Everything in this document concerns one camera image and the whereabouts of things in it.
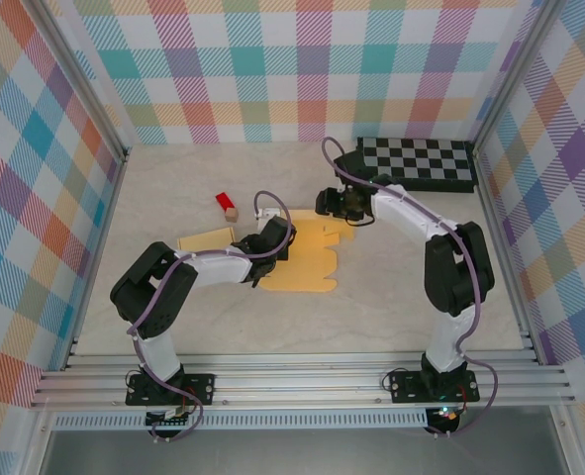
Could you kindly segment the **yellow paper box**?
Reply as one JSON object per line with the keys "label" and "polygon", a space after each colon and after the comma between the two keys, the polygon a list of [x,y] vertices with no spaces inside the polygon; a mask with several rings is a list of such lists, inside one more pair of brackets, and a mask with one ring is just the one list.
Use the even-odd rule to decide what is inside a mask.
{"label": "yellow paper box", "polygon": [[331,278],[338,268],[338,254],[333,247],[341,243],[341,238],[354,240],[355,228],[312,210],[292,210],[290,216],[296,236],[288,247],[288,258],[278,260],[259,286],[281,292],[333,291],[338,285]]}
{"label": "yellow paper box", "polygon": [[224,249],[235,241],[233,227],[221,228],[177,240],[177,248],[184,251]]}

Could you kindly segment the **black and grey checkerboard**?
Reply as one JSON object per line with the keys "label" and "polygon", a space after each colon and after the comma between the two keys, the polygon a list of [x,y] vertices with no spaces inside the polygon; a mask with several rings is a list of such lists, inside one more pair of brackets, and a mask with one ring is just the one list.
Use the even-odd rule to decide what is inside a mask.
{"label": "black and grey checkerboard", "polygon": [[473,193],[477,184],[471,142],[359,137],[364,170],[387,174],[407,191]]}

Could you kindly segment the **small circuit board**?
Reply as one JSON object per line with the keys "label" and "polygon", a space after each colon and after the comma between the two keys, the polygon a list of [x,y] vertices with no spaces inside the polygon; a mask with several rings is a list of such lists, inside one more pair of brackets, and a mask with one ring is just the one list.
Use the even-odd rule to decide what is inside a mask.
{"label": "small circuit board", "polygon": [[147,412],[145,426],[155,430],[184,430],[189,426],[189,413],[178,414],[175,410]]}
{"label": "small circuit board", "polygon": [[427,426],[425,430],[435,435],[455,432],[459,428],[462,410],[440,407],[427,409]]}

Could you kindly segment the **grey metal panel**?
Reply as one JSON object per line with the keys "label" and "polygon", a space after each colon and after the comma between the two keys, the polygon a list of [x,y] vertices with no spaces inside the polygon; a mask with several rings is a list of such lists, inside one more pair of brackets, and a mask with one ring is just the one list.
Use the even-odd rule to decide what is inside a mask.
{"label": "grey metal panel", "polygon": [[549,442],[395,430],[201,431],[175,443],[137,431],[58,431],[40,475],[569,475]]}

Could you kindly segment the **aluminium front rail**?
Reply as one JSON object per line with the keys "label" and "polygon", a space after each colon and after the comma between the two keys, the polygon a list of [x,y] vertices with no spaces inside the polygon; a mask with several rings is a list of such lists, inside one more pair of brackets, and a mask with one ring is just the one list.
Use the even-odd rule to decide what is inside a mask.
{"label": "aluminium front rail", "polygon": [[[500,407],[568,405],[575,395],[559,366],[541,365],[530,349],[478,351],[474,367],[480,396]],[[386,373],[415,370],[418,352],[183,355],[186,372],[216,377],[216,409],[300,409],[387,407]],[[72,355],[62,371],[46,372],[35,409],[81,411],[122,409],[132,355]]]}

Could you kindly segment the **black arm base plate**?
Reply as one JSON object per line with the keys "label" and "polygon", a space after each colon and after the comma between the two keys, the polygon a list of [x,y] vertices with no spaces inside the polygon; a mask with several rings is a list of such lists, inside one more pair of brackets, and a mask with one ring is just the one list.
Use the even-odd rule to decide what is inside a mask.
{"label": "black arm base plate", "polygon": [[[212,404],[215,390],[214,374],[177,374],[167,383],[197,397],[204,406]],[[127,406],[192,406],[193,402],[182,394],[169,391],[144,372],[135,372],[127,379]]]}
{"label": "black arm base plate", "polygon": [[390,393],[399,403],[463,403],[479,402],[480,393],[473,371],[450,376],[427,385],[419,371],[390,373]]}

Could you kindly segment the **aluminium side rail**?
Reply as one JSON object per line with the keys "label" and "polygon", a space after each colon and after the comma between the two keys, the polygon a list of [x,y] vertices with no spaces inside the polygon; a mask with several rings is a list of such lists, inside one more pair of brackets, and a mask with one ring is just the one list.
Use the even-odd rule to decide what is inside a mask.
{"label": "aluminium side rail", "polygon": [[58,358],[57,365],[55,367],[56,371],[62,371],[65,369],[68,357],[73,353],[73,348],[75,348],[78,342],[78,338],[80,337],[84,319],[87,314],[87,309],[89,307],[92,291],[100,267],[102,255],[107,242],[110,226],[113,220],[119,195],[122,189],[123,181],[128,167],[129,158],[130,157],[126,155],[117,168],[113,193],[110,197],[108,207],[104,214],[104,219],[100,229],[100,234],[98,236],[95,253],[92,257],[92,260],[90,261],[90,266],[88,268],[88,276],[86,279],[85,287],[83,289],[83,294],[81,296],[79,307],[76,310],[76,313],[74,314],[74,317],[72,319],[68,335],[64,340],[63,351],[60,357]]}
{"label": "aluminium side rail", "polygon": [[490,189],[487,174],[479,160],[479,155],[476,155],[474,160],[474,168],[478,180],[478,194],[482,203],[487,227],[493,240],[507,295],[511,300],[520,333],[522,337],[530,340],[532,350],[536,355],[536,362],[545,365],[545,354],[542,350],[540,340],[536,335],[536,328],[529,313],[522,284],[515,273],[514,259],[508,247],[507,236],[503,225],[498,220],[494,195]]}

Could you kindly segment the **aluminium frame post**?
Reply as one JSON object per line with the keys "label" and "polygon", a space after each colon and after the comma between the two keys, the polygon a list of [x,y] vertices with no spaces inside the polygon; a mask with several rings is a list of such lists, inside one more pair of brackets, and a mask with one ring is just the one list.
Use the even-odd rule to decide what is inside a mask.
{"label": "aluminium frame post", "polygon": [[85,74],[73,49],[51,13],[46,0],[21,0],[27,13],[34,21],[37,29],[45,38],[59,67],[65,74],[74,91],[79,95],[82,104],[101,137],[120,163],[126,163],[128,148],[118,136],[112,121],[109,119],[102,103],[96,95],[90,80]]}
{"label": "aluminium frame post", "polygon": [[476,153],[501,122],[512,96],[566,3],[567,0],[519,0],[521,12],[511,20],[512,32],[504,36],[505,55],[495,61],[498,69],[470,132]]}

